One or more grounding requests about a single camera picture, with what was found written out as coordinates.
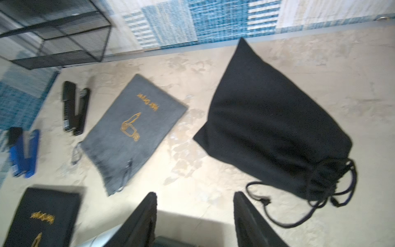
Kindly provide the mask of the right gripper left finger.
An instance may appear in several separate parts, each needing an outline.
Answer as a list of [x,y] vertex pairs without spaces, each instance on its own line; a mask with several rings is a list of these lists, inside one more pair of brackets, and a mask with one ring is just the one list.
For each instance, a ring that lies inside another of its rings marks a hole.
[[148,193],[106,247],[151,247],[155,240],[157,195]]

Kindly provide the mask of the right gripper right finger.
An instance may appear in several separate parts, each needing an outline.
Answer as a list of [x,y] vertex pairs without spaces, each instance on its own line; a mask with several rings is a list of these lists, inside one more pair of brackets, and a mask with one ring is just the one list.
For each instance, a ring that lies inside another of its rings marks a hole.
[[243,192],[236,192],[233,202],[238,246],[288,247]]

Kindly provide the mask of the grey hair dryer bag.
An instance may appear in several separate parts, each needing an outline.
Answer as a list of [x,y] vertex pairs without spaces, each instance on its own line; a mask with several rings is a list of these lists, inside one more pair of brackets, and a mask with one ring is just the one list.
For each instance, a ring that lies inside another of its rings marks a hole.
[[107,194],[122,191],[187,109],[137,74],[75,146],[71,163],[87,156],[101,174]]

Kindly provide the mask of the black hair dryer bag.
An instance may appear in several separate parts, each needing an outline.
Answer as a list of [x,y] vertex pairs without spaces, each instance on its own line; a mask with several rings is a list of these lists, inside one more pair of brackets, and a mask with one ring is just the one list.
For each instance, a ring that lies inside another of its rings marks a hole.
[[256,178],[256,184],[307,201],[309,220],[330,202],[346,206],[358,175],[351,138],[312,98],[240,39],[194,140],[211,157]]

